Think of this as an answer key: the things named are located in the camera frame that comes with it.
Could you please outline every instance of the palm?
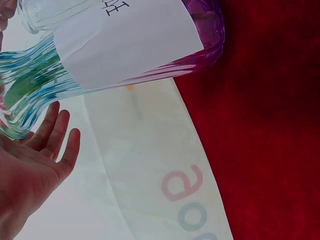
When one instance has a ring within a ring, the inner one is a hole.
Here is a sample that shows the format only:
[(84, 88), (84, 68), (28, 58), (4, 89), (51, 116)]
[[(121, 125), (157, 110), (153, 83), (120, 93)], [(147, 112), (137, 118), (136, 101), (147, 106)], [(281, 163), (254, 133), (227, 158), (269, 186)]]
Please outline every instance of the palm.
[(29, 139), (16, 142), (0, 137), (0, 191), (16, 213), (32, 214), (72, 172), (79, 153), (79, 130), (70, 132), (62, 160), (56, 162), (68, 122), (69, 113), (59, 113), (59, 104), (54, 103)]

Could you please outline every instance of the paper sheet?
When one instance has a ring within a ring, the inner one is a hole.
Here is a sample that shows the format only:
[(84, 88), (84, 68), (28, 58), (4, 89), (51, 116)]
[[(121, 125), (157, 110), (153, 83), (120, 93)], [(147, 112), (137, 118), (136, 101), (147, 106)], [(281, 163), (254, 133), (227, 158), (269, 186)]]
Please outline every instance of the paper sheet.
[(54, 43), (85, 89), (112, 87), (204, 49), (181, 0), (102, 1), (58, 28)]
[(16, 239), (233, 239), (172, 79), (70, 98), (61, 107), (71, 112), (69, 129), (82, 132), (76, 167)]

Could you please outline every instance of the ribbed glass vase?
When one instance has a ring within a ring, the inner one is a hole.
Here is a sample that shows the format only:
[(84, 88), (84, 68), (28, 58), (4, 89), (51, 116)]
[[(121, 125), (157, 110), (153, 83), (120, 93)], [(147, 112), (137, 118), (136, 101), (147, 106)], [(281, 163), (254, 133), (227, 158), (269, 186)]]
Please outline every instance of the ribbed glass vase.
[[(210, 67), (219, 58), (225, 30), (216, 1), (183, 2), (204, 50), (127, 79), (118, 86), (195, 73)], [(0, 131), (12, 139), (24, 138), (50, 103), (103, 90), (84, 90), (74, 81), (60, 61), (53, 34), (28, 50), (0, 53), (0, 76)]]

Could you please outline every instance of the pink letter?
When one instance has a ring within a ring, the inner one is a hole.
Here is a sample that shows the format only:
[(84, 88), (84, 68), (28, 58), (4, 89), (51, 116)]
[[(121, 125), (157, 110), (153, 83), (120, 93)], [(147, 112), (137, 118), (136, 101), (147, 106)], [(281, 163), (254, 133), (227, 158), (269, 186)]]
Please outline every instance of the pink letter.
[[(192, 170), (195, 172), (196, 175), (196, 182), (193, 186), (191, 186), (190, 180), (183, 171), (172, 171), (169, 172), (162, 180), (162, 192), (163, 194), (171, 201), (178, 201), (185, 197), (190, 196), (191, 194), (194, 194), (202, 185), (203, 183), (203, 175), (200, 170), (200, 168), (197, 165), (191, 166)], [(169, 191), (169, 182), (172, 178), (181, 178), (183, 181), (184, 191), (173, 194)]]

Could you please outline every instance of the finger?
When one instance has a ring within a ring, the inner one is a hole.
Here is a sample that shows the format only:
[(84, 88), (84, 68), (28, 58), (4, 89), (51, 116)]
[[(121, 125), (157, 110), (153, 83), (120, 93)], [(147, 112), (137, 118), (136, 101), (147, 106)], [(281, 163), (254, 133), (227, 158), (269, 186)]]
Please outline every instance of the finger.
[(80, 138), (80, 131), (76, 128), (72, 129), (62, 159), (56, 165), (60, 184), (71, 174), (76, 165), (80, 150)]
[(55, 127), (56, 120), (59, 114), (60, 103), (54, 102), (50, 104), (43, 122), (34, 136), (25, 143), (26, 146), (41, 151), (47, 144), (48, 138)]
[(0, 31), (0, 52), (2, 50), (2, 40), (4, 39), (4, 33)]
[(59, 113), (46, 146), (40, 151), (44, 156), (53, 160), (57, 159), (61, 145), (66, 136), (69, 119), (70, 113), (67, 110), (63, 110)]
[(17, 0), (9, 0), (6, 4), (0, 7), (0, 14), (3, 19), (10, 19), (15, 15), (17, 8)]
[(8, 19), (3, 19), (0, 15), (0, 31), (2, 32), (6, 30), (7, 26), (8, 26)]
[(17, 140), (16, 142), (18, 143), (18, 144), (25, 144), (27, 141), (29, 141), (33, 136), (35, 135), (35, 133), (33, 132), (33, 131), (31, 131), (31, 132), (29, 132), (29, 134), (25, 137), (25, 138), (23, 138), (23, 139), (21, 139), (21, 140)]

